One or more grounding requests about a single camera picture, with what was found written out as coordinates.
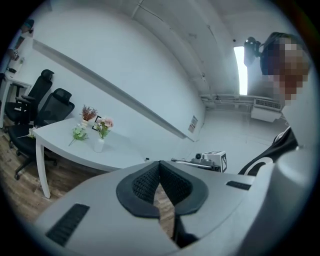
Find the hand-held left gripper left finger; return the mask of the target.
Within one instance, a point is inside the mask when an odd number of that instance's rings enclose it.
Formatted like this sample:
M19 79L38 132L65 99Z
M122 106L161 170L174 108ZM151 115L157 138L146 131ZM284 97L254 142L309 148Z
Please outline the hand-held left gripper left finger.
M66 256L169 256L179 247L154 206L159 163L90 178L49 206L35 226Z

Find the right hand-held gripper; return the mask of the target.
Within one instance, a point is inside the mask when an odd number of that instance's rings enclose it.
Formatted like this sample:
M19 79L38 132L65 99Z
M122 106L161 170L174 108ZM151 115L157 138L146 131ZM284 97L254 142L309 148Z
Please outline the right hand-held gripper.
M214 167L221 173L224 173L227 170L227 154L225 151L197 153L195 157L191 159L191 162Z

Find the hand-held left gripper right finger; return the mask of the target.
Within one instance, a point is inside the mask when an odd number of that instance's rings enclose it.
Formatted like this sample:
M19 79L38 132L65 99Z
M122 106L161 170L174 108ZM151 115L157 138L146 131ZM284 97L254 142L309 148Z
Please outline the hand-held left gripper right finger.
M159 178L174 207L174 241L197 241L212 232L240 205L255 179L174 161L160 162Z

